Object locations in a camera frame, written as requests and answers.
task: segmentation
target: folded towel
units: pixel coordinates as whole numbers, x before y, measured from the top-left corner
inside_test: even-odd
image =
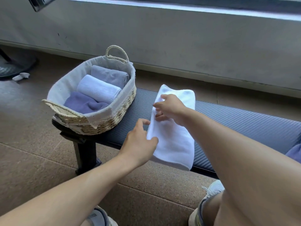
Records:
[[[123,89],[129,81],[129,74],[119,70],[111,70],[99,66],[92,66],[91,76],[106,83],[115,85]]]
[[[301,144],[292,147],[285,155],[301,163]]]
[[[161,94],[175,94],[186,107],[195,109],[195,95],[192,90],[173,90],[162,85],[155,102],[161,102]],[[152,161],[190,171],[194,160],[194,139],[186,128],[177,125],[173,119],[156,121],[156,109],[153,107],[146,138],[158,137],[159,143]]]
[[[93,98],[97,102],[111,104],[120,93],[121,88],[87,74],[79,82],[77,91],[90,98]]]
[[[93,98],[79,92],[72,92],[64,106],[82,114],[93,113],[108,106],[107,103],[97,102]]]

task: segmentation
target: woven basket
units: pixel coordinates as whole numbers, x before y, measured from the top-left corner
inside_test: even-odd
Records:
[[[124,60],[119,57],[108,55],[108,51],[111,48],[120,49],[126,56],[126,59]],[[79,81],[85,75],[90,74],[92,65],[125,71],[131,77],[129,82],[111,105],[93,113],[93,116],[90,114],[84,115],[78,113],[62,105],[70,96],[70,93],[72,91],[76,91]],[[114,128],[121,121],[127,109],[133,102],[135,95],[135,69],[129,61],[125,51],[118,46],[112,45],[108,47],[105,56],[99,56],[87,60],[63,76],[52,86],[47,99],[42,101],[55,112],[53,119],[58,121],[60,124],[72,129],[78,134],[97,135]]]

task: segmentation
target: white sneaker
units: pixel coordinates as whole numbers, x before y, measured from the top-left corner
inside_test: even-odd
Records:
[[[97,206],[87,218],[91,226],[118,226],[118,224],[107,215],[106,211]]]
[[[205,226],[204,222],[203,222],[203,217],[201,214],[201,208],[202,208],[202,204],[208,200],[209,198],[211,198],[212,196],[221,193],[222,191],[224,191],[224,186],[221,183],[220,180],[216,180],[215,182],[212,182],[212,184],[208,187],[208,189],[206,187],[202,186],[202,189],[206,190],[206,195],[205,197],[201,200],[199,207],[197,209],[195,209],[193,211],[193,213],[191,213],[189,220],[188,220],[188,225],[189,226]]]

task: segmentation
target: purple cloth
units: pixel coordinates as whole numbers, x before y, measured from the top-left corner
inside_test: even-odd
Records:
[[[79,92],[72,92],[70,97],[64,103],[64,106],[78,113],[93,113],[108,106],[107,103],[97,102],[93,98],[83,95]]]
[[[301,163],[301,144],[292,147],[285,155]]]

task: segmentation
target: forearm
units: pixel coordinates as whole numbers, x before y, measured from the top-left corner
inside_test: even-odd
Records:
[[[236,197],[266,195],[267,181],[277,184],[276,191],[287,190],[292,182],[300,187],[301,164],[194,110],[187,109],[183,119],[228,192]]]
[[[135,165],[117,156],[0,217],[0,225],[80,225]]]

